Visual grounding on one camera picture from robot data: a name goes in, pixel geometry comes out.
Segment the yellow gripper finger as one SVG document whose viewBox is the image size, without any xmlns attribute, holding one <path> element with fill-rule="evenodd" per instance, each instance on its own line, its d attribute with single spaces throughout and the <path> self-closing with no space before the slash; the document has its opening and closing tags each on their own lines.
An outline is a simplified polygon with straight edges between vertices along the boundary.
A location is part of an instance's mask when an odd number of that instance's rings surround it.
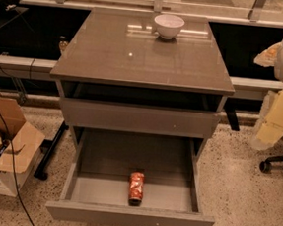
<svg viewBox="0 0 283 226">
<path fill-rule="evenodd" d="M 262 67 L 272 67 L 276 61 L 277 51 L 280 47 L 280 42 L 273 44 L 268 49 L 257 55 L 254 59 L 254 63 Z"/>
<path fill-rule="evenodd" d="M 269 91 L 263 99 L 249 144 L 255 150 L 267 150 L 282 137 L 283 90 L 277 93 Z"/>
</svg>

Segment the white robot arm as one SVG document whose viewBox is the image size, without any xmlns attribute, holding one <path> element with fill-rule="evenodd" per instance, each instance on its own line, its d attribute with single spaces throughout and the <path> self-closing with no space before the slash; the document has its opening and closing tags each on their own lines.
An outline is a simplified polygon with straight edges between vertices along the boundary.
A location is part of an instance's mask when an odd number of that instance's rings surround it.
<svg viewBox="0 0 283 226">
<path fill-rule="evenodd" d="M 254 63 L 273 67 L 274 77 L 283 83 L 283 39 L 260 53 Z M 267 150 L 283 137 L 283 89 L 269 91 L 263 99 L 259 119 L 249 142 L 255 150 Z"/>
</svg>

